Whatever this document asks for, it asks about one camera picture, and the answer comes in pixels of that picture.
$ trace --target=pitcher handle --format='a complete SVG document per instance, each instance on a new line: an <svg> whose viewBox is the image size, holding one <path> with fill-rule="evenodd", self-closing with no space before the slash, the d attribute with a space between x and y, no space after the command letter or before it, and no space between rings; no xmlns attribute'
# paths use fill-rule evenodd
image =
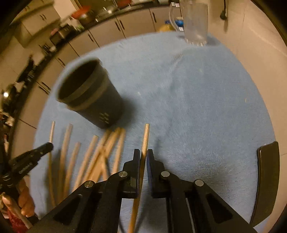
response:
<svg viewBox="0 0 287 233"><path fill-rule="evenodd" d="M179 3L175 3L175 2L171 2L171 3L170 3L169 13L168 13L169 21L170 21L171 25L174 27L174 29L175 29L177 32L183 31L183 28L179 28L179 27L177 26L177 24L175 23L174 15L173 15L173 7L179 7Z"/></svg>

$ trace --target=dark gray cup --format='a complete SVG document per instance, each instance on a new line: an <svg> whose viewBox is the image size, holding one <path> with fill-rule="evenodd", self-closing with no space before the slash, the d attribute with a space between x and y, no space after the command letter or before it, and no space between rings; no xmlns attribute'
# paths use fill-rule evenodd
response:
<svg viewBox="0 0 287 233"><path fill-rule="evenodd" d="M65 78L58 101L102 129L114 124L123 112L123 100L99 59L76 67Z"/></svg>

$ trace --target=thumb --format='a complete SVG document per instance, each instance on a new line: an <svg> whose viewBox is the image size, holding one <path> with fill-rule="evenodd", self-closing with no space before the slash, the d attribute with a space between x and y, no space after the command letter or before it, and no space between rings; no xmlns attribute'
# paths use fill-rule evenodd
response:
<svg viewBox="0 0 287 233"><path fill-rule="evenodd" d="M2 196L2 201L4 203L4 205L8 208L8 210L14 215L16 216L17 218L19 218L19 216L17 215L17 213L15 212L15 209L14 209L14 200L6 195L6 194L3 194Z"/></svg>

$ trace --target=black cord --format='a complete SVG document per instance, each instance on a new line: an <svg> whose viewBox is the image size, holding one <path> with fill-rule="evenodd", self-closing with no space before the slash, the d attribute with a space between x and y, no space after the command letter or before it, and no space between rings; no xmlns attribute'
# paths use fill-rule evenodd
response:
<svg viewBox="0 0 287 233"><path fill-rule="evenodd" d="M226 17L226 1L223 0L223 2L224 2L224 9L223 9L223 11L222 11L221 14L220 14L220 18L221 18L222 20L226 20L226 19L227 19L227 17Z"/></svg>

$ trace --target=table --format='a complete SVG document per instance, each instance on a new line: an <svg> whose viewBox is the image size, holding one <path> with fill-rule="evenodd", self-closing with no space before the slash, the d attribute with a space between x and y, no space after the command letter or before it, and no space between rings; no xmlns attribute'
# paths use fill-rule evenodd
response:
<svg viewBox="0 0 287 233"><path fill-rule="evenodd" d="M103 130L56 100L57 89L75 65L99 58L125 103L113 126L127 136L119 168L141 149L144 124L150 124L148 148L157 160L181 179L202 179L246 221L250 221L257 190L256 149L275 140L265 104L249 74L236 57L212 36L208 45L187 44L175 32L152 33L121 40L72 61L59 76L43 110L34 147L54 132L54 180L65 129L73 124L67 163L77 141L82 143L73 182L92 135ZM48 157L31 172L36 213L50 208ZM167 232L165 200L152 199L145 173L137 224L139 232ZM125 230L133 200L124 199Z"/></svg>

